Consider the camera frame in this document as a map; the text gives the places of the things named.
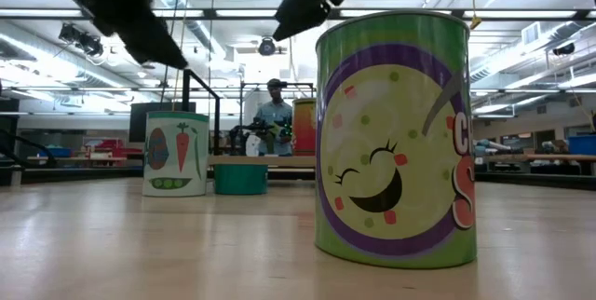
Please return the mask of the white vegetables can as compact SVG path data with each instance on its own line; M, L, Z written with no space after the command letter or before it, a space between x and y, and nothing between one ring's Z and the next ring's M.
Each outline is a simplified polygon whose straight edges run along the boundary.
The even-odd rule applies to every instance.
M199 197L206 194L210 119L183 111L146 115L142 194Z

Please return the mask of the orange red corn can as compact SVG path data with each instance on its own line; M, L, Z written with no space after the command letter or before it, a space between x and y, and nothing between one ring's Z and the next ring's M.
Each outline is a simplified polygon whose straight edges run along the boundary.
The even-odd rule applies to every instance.
M316 153L317 119L316 99L293 101L292 149L295 156L313 156Z

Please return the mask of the person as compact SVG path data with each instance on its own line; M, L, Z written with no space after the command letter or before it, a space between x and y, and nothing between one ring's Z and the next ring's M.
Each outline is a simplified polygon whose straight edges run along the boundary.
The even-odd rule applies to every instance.
M292 108L281 96L281 81L276 78L270 79L266 86L271 100L263 103L255 115L256 118L271 126L276 123L291 123ZM266 132L258 134L260 138L258 153L260 157L265 155L277 155L290 157L292 155L291 136L286 132Z

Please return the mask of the white cylindrical tank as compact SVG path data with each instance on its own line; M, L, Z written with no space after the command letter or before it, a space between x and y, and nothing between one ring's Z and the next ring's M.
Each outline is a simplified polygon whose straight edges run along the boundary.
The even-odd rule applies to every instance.
M242 124L249 125L257 115L259 108L270 101L269 93L262 89L251 89L243 96Z

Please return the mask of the red crate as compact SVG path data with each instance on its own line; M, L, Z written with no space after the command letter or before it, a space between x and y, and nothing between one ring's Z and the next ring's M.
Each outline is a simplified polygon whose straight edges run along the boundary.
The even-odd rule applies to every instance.
M121 139L92 139L88 140L81 147L85 157L94 160L141 160L143 151L139 148L126 147Z

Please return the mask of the teal bowl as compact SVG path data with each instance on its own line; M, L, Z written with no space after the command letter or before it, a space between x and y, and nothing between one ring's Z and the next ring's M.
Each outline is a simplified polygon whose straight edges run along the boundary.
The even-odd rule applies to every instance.
M214 192L218 195L266 194L267 173L266 165L215 165Z

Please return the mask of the long wooden table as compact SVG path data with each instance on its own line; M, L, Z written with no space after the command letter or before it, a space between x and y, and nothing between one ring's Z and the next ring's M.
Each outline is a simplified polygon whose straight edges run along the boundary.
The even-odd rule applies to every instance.
M563 154L502 154L484 156L483 159L487 162L527 162L535 160L562 160L562 161L585 161L596 162L596 156L590 155L563 155Z

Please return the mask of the blue plastic bin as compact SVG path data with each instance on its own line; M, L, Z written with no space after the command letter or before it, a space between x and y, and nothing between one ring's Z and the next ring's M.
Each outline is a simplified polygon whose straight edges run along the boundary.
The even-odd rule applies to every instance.
M572 136L568 143L572 155L596 156L596 134Z

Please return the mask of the black metal frame bar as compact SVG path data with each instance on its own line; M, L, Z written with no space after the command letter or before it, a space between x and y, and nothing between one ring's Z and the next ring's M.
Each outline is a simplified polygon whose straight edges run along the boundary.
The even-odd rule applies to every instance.
M391 11L408 11L408 8L391 8ZM375 13L389 12L381 8L333 8L329 20L348 20ZM488 8L420 8L420 11L451 15L471 21L474 16L488 21L596 21L596 8L592 9L505 9ZM166 20L272 20L273 8L158 8L153 12ZM0 19L8 20L90 20L91 16L76 8L0 8Z

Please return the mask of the wooden shelf with black frame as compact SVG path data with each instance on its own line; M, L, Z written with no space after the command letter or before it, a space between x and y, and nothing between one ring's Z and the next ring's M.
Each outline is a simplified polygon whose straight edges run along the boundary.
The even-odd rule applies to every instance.
M183 70L182 109L189 112L191 80L195 80L215 100L214 104L214 146L213 154L208 157L211 166L215 165L266 165L289 168L314 168L315 156L299 157L249 157L249 156L223 156L220 150L220 118L221 97L205 83L192 69Z

